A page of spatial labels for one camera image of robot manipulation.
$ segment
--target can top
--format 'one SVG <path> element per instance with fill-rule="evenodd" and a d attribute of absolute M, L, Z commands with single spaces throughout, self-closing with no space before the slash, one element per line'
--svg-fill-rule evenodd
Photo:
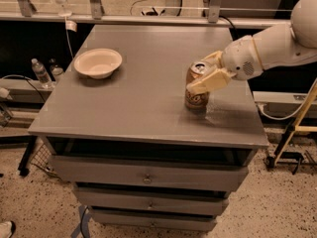
<path fill-rule="evenodd" d="M 211 67 L 211 65 L 209 64 L 209 62 L 204 61 L 204 60 L 199 60 L 199 61 L 195 61 L 191 66 L 190 69 L 197 73 L 197 74 L 204 74 L 209 68 Z"/>

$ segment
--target gray tabletop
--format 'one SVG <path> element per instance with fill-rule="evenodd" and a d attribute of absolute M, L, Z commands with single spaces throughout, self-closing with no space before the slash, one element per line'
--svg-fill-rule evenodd
<path fill-rule="evenodd" d="M 79 76 L 73 64 L 29 132 L 34 135 L 167 144 L 267 147 L 245 81 L 210 95 L 207 112 L 184 106 L 186 72 L 194 60 L 223 50 L 228 29 L 95 26 L 79 50 L 116 50 L 123 63 L 110 78 Z"/>

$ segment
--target shoe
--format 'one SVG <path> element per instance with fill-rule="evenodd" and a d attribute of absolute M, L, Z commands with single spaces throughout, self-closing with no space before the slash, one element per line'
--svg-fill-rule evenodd
<path fill-rule="evenodd" d="M 0 223 L 0 238 L 9 238 L 16 230 L 16 225 L 13 221 Z"/>

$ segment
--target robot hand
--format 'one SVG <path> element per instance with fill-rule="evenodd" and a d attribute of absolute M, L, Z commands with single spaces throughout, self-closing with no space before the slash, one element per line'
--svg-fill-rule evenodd
<path fill-rule="evenodd" d="M 290 24 L 267 28 L 244 36 L 223 52 L 203 59 L 211 64 L 203 76 L 186 89 L 192 94 L 225 87 L 230 79 L 248 80 L 276 66 L 295 66 L 317 61 L 317 0 L 300 0 L 294 7 Z"/>

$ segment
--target can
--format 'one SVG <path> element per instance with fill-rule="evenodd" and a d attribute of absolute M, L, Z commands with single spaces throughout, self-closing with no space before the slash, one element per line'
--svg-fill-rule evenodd
<path fill-rule="evenodd" d="M 187 71 L 186 85 L 191 83 L 198 77 L 201 77 L 209 68 L 211 64 L 204 60 L 195 61 Z M 191 94 L 187 89 L 185 90 L 185 105 L 189 109 L 204 109 L 209 100 L 209 92 L 202 94 Z"/>

